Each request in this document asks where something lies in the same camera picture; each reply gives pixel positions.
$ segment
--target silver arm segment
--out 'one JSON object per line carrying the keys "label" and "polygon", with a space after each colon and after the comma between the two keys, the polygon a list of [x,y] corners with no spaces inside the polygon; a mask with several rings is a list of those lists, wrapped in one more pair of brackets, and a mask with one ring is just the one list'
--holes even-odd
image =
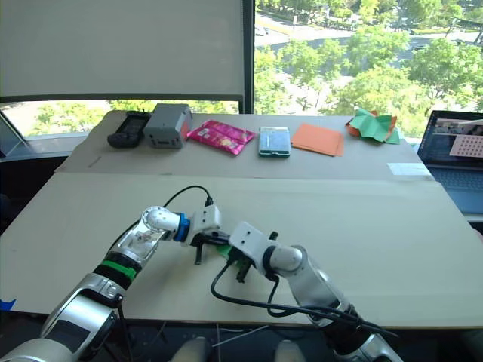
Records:
{"label": "silver arm segment", "polygon": [[[238,224],[229,243],[250,258],[262,275],[276,274],[286,278],[299,306],[331,307],[357,316],[347,298],[311,260],[303,247],[286,247],[276,240],[270,240],[246,222]],[[309,316],[309,319],[332,342],[334,353],[341,361],[402,362],[379,334],[327,318]]]}
{"label": "silver arm segment", "polygon": [[97,353],[117,319],[113,309],[125,298],[159,241],[186,244],[193,235],[218,230],[220,225],[215,205],[204,207],[189,219],[163,207],[148,207],[139,222],[111,246],[100,265],[51,312],[41,338],[19,345],[0,362],[70,362]]}

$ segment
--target orange paper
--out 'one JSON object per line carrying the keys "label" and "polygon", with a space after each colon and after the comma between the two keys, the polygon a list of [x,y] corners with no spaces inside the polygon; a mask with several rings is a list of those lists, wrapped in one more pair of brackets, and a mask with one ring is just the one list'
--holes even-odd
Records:
{"label": "orange paper", "polygon": [[292,146],[330,156],[343,155],[343,135],[312,124],[302,124],[292,138]]}

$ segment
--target table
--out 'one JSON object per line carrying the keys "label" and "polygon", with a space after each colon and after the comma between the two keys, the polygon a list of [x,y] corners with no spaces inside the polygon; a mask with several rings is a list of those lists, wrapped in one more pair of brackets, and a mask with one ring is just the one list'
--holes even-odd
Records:
{"label": "table", "polygon": [[[207,187],[231,232],[245,220],[283,244],[302,244],[364,318],[388,327],[483,326],[483,243],[440,184],[431,181],[254,179],[56,173],[2,235],[0,298],[13,310],[49,313],[92,271],[142,210],[182,187]],[[180,196],[173,211],[201,207]],[[166,243],[132,284],[128,318],[306,324],[271,318],[209,293],[224,265],[213,249]],[[245,284],[230,269],[220,291],[266,300],[271,283],[254,270]],[[275,302],[293,304],[286,283]]]}
{"label": "table", "polygon": [[400,145],[390,145],[350,136],[344,129],[350,119],[347,116],[194,115],[194,126],[210,118],[256,132],[260,126],[285,126],[293,135],[304,122],[340,130],[344,137],[344,156],[331,157],[292,149],[291,156],[286,159],[261,158],[258,140],[249,142],[236,157],[196,141],[189,141],[182,149],[154,149],[147,142],[135,149],[114,149],[107,144],[106,138],[117,130],[125,119],[125,112],[111,111],[57,172],[264,179],[401,179],[403,176],[392,174],[388,162],[421,162],[404,140]]}

